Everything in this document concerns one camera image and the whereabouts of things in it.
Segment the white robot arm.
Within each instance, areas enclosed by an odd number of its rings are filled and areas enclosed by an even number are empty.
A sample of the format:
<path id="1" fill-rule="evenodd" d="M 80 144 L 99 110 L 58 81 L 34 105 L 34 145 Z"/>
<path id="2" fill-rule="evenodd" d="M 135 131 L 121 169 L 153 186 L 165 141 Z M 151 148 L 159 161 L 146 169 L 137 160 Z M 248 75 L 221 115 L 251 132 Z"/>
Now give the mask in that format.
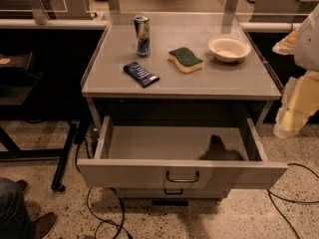
<path id="1" fill-rule="evenodd" d="M 285 85 L 273 132 L 281 138 L 296 135 L 319 111 L 319 6 L 272 48 L 280 55 L 293 55 L 306 73 Z"/>

